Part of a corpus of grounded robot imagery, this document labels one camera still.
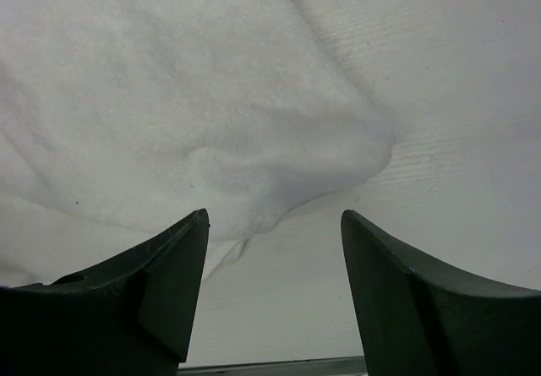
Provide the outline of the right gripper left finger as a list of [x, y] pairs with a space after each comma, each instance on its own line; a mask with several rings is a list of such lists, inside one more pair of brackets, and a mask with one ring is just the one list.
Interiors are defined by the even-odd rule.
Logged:
[[210, 230], [196, 210], [52, 284], [1, 290], [4, 375], [174, 375], [185, 362]]

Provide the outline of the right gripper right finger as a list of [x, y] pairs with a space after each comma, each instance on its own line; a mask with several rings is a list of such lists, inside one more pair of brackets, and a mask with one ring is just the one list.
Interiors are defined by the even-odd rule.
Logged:
[[369, 374], [539, 374], [539, 291], [458, 269], [352, 210], [341, 231]]

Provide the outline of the white towel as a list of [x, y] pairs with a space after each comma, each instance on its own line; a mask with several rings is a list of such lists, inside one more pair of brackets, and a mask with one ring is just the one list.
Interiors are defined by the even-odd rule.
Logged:
[[1, 261], [20, 279], [199, 209], [211, 274], [394, 141], [290, 0], [1, 0]]

